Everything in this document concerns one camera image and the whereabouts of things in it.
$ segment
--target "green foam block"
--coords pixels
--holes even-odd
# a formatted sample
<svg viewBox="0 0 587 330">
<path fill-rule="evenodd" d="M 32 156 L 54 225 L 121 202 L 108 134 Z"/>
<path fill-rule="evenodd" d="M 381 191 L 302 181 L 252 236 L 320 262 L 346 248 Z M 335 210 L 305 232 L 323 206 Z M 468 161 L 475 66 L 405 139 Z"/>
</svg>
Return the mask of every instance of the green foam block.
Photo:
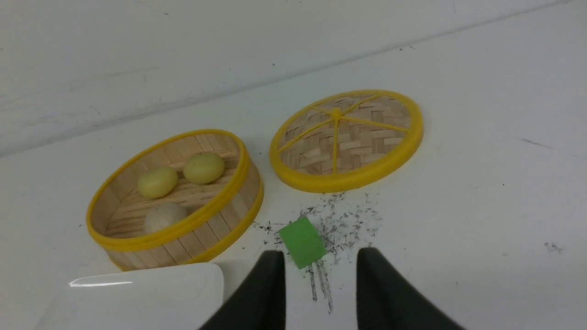
<svg viewBox="0 0 587 330">
<path fill-rule="evenodd" d="M 299 218 L 279 230 L 279 236 L 288 248 L 299 269 L 324 257 L 324 242 L 308 218 Z"/>
</svg>

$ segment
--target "yellow plastic rim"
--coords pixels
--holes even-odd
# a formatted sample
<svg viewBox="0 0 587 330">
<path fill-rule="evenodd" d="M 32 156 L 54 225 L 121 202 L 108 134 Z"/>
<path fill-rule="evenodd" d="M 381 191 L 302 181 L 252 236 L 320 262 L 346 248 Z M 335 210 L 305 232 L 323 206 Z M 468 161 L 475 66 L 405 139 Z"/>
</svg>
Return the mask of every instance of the yellow plastic rim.
<svg viewBox="0 0 587 330">
<path fill-rule="evenodd" d="M 110 182 L 112 182 L 112 180 L 114 180 L 114 178 L 116 176 L 118 176 L 118 174 L 120 174 L 129 165 L 133 164 L 135 161 L 137 161 L 138 159 L 143 157 L 145 154 L 153 151 L 154 149 L 157 149 L 157 148 L 159 148 L 167 143 L 173 142 L 175 140 L 179 140 L 179 139 L 183 139 L 184 137 L 187 137 L 187 136 L 193 136 L 193 135 L 199 135 L 199 134 L 226 135 L 226 136 L 229 136 L 230 138 L 232 138 L 237 143 L 237 145 L 239 147 L 240 156 L 239 156 L 238 165 L 235 170 L 235 173 L 232 176 L 231 180 L 226 183 L 226 186 L 224 186 L 224 188 L 220 191 L 220 193 L 216 197 L 214 197 L 211 201 L 209 201 L 206 205 L 202 206 L 196 212 L 190 214 L 187 218 L 185 218 L 185 219 L 181 220 L 180 222 L 173 224 L 173 225 L 171 225 L 161 231 L 153 233 L 153 234 L 148 234 L 148 235 L 143 235 L 140 237 L 133 237 L 133 238 L 111 238 L 111 237 L 103 236 L 103 235 L 99 234 L 96 230 L 94 230 L 94 228 L 92 227 L 92 222 L 91 222 L 91 217 L 92 217 L 94 207 L 96 206 L 98 198 L 100 197 L 100 195 L 102 195 L 102 192 L 104 192 L 104 189 L 106 189 L 106 187 L 108 187 Z M 86 226 L 87 226 L 88 233 L 95 240 L 95 242 L 98 243 L 101 247 L 108 249 L 108 250 L 120 251 L 120 252 L 149 250 L 152 248 L 159 247 L 163 244 L 169 243 L 170 241 L 175 240 L 178 237 L 182 237 L 192 230 L 195 230 L 199 226 L 206 223 L 210 218 L 215 216 L 218 212 L 220 212 L 220 210 L 222 210 L 222 208 L 224 208 L 226 206 L 226 204 L 229 203 L 232 200 L 232 198 L 234 198 L 234 196 L 238 193 L 239 189 L 244 184 L 245 180 L 247 179 L 247 173 L 249 171 L 250 166 L 251 166 L 251 159 L 249 157 L 249 154 L 247 152 L 247 148 L 245 147 L 245 144 L 236 135 L 234 135 L 230 132 L 227 132 L 225 130 L 215 130 L 215 129 L 195 130 L 192 132 L 186 132 L 183 134 L 179 134 L 179 135 L 171 137 L 167 140 L 161 141 L 161 142 L 155 144 L 154 146 L 151 146 L 148 149 L 143 150 L 141 153 L 137 154 L 136 156 L 134 156 L 133 158 L 128 160 L 126 163 L 124 163 L 124 165 L 122 165 L 118 170 L 116 170 L 112 175 L 110 175 L 110 177 L 108 179 L 106 179 L 106 181 L 98 189 L 98 191 L 96 192 L 96 194 L 92 198 L 90 205 L 87 208 Z M 261 190 L 262 189 L 262 181 L 261 181 L 260 177 L 259 177 L 259 181 L 260 181 L 259 189 Z M 220 252 L 224 251 L 228 246 L 230 246 L 230 244 L 234 243 L 234 241 L 236 241 L 236 239 L 238 237 L 240 237 L 240 235 L 242 233 L 244 233 L 244 231 L 248 228 L 248 226 L 254 220 L 255 216 L 257 216 L 257 212 L 259 211 L 259 208 L 261 207 L 261 203 L 263 201 L 263 198 L 262 198 L 263 193 L 260 192 L 258 194 L 258 196 L 257 196 L 258 199 L 259 199 L 259 196 L 260 196 L 260 200 L 259 200 L 258 207 L 255 204 L 254 207 L 246 215 L 246 217 L 241 220 L 241 223 L 237 226 L 237 228 L 235 228 L 235 230 L 233 230 L 230 234 L 228 234 L 221 241 L 216 243 L 216 245 L 213 246 L 212 248 L 210 248 L 209 250 L 216 249 L 219 251 L 219 252 L 217 252 L 217 254 L 219 254 Z M 240 226 L 245 225 L 245 224 L 246 224 L 246 226 L 244 228 L 242 228 L 242 231 L 239 234 L 236 234 L 238 229 L 241 228 Z M 204 252 L 202 255 L 207 255 L 209 250 Z"/>
<path fill-rule="evenodd" d="M 372 97 L 368 97 L 367 99 L 358 101 L 354 103 L 350 108 L 346 109 L 344 112 L 338 111 L 325 111 L 318 109 L 316 106 L 325 103 L 328 101 L 335 100 L 340 97 L 344 96 L 357 96 L 357 95 L 364 95 L 364 94 L 373 94 Z M 411 118 L 411 125 L 408 129 L 403 127 L 388 125 L 379 122 L 371 122 L 368 120 L 362 120 L 357 118 L 350 118 L 346 117 L 345 114 L 355 110 L 359 107 L 360 104 L 373 100 L 375 98 L 381 96 L 388 96 L 392 99 L 400 101 L 404 107 L 409 111 L 410 118 Z M 286 133 L 289 125 L 296 120 L 299 116 L 303 115 L 307 111 L 310 110 L 319 110 L 327 115 L 330 118 L 324 122 L 321 122 L 309 129 L 305 130 L 304 132 L 300 133 L 294 139 L 288 141 L 285 145 L 279 146 L 279 142 L 281 138 Z M 392 130 L 399 130 L 405 132 L 406 135 L 404 136 L 403 140 L 390 152 L 388 152 L 384 157 L 370 163 L 366 166 L 363 166 L 359 169 L 352 170 L 345 173 L 336 173 L 336 141 L 338 138 L 338 123 L 340 120 L 349 120 L 354 122 L 359 122 L 363 124 L 369 124 L 374 126 L 385 127 Z M 306 134 L 314 131 L 324 125 L 329 124 L 330 122 L 334 122 L 334 146 L 333 146 L 333 174 L 324 174 L 324 175 L 311 175 L 306 173 L 300 173 L 296 170 L 293 170 L 286 166 L 281 158 L 280 153 L 287 149 L 289 146 L 297 142 L 299 139 L 304 137 Z M 405 162 L 408 161 L 414 155 L 416 150 L 418 149 L 420 142 L 422 141 L 422 137 L 424 135 L 424 124 L 422 121 L 422 114 L 420 113 L 420 109 L 412 101 L 409 97 L 402 95 L 400 93 L 391 92 L 388 90 L 377 90 L 377 89 L 368 89 L 368 90 L 354 90 L 352 92 L 341 93 L 333 96 L 329 96 L 325 99 L 318 100 L 311 105 L 303 108 L 302 110 L 298 111 L 295 115 L 290 117 L 275 133 L 275 136 L 271 140 L 271 145 L 269 146 L 269 160 L 271 161 L 271 166 L 273 166 L 275 172 L 279 176 L 279 178 L 287 185 L 292 188 L 307 191 L 310 193 L 335 193 L 337 191 L 346 191 L 351 189 L 357 189 L 363 187 L 367 184 L 373 183 L 391 172 L 397 170 L 400 166 L 404 165 Z"/>
</svg>

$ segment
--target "white dish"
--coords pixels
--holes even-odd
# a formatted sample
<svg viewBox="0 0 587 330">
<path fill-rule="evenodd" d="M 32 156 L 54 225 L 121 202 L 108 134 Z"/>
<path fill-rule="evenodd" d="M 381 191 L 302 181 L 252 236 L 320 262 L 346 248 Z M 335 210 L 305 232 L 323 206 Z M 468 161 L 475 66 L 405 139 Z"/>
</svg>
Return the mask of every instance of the white dish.
<svg viewBox="0 0 587 330">
<path fill-rule="evenodd" d="M 195 330 L 223 296 L 210 263 L 84 277 L 58 292 L 36 330 Z"/>
</svg>

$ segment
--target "bamboo steamer lid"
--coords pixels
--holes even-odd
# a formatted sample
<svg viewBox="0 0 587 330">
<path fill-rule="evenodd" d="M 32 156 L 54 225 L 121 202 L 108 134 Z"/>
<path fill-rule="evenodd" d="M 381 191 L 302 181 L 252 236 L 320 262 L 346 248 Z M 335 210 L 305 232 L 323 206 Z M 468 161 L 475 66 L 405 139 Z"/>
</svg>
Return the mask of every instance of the bamboo steamer lid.
<svg viewBox="0 0 587 330">
<path fill-rule="evenodd" d="M 356 189 L 398 169 L 416 152 L 418 106 L 387 90 L 356 90 L 317 101 L 289 118 L 269 148 L 287 185 L 313 193 Z"/>
</svg>

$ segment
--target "white table surface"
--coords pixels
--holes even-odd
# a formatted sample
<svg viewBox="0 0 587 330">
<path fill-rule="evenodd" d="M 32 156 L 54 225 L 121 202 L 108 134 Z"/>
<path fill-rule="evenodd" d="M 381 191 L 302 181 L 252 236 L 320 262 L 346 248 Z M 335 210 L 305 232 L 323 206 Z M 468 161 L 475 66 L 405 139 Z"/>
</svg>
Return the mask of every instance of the white table surface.
<svg viewBox="0 0 587 330">
<path fill-rule="evenodd" d="M 255 225 L 215 259 L 227 295 L 264 249 L 282 248 L 278 223 L 308 207 L 328 225 L 362 211 L 358 238 L 325 257 L 331 314 L 288 260 L 288 329 L 356 328 L 354 259 L 368 244 L 467 328 L 585 329 L 585 7 L 545 8 L 0 159 L 0 328 L 31 329 L 58 286 L 117 271 L 84 219 L 112 171 L 169 136 L 219 127 L 243 139 L 266 185 Z M 424 140 L 402 168 L 331 211 L 328 196 L 277 179 L 269 141 L 302 106 L 367 88 L 412 97 Z"/>
<path fill-rule="evenodd" d="M 567 0 L 4 0 L 0 156 Z"/>
</svg>

